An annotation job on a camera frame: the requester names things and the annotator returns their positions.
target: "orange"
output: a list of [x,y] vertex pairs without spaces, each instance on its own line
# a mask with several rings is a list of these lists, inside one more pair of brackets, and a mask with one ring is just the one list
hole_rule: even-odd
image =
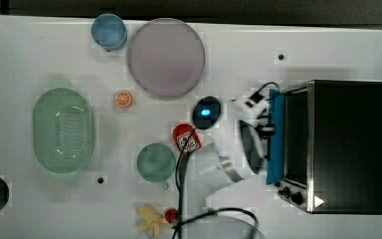
[[127,91],[121,91],[114,97],[116,104],[122,108],[127,108],[132,104],[132,95]]

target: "blue bowl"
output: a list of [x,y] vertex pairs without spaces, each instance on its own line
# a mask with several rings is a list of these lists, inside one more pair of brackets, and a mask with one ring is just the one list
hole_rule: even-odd
[[127,39],[122,19],[113,14],[102,14],[95,19],[92,36],[95,42],[107,51],[121,48]]

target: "pink plate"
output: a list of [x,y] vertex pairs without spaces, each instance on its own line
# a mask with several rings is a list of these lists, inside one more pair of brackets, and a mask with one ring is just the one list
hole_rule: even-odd
[[203,74],[204,46],[186,23],[155,19],[134,35],[128,49],[133,78],[147,91],[161,97],[182,96]]

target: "black toaster oven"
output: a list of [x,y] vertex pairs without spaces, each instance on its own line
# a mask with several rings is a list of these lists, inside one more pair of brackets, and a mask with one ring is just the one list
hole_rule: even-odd
[[308,213],[382,214],[382,82],[313,80],[271,99],[281,199]]

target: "green basket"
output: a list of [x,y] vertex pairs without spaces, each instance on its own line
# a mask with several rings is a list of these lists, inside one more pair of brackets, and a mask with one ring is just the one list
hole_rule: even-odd
[[52,172],[79,169],[92,155],[94,126],[92,109],[78,93],[65,88],[44,93],[33,110],[37,159]]

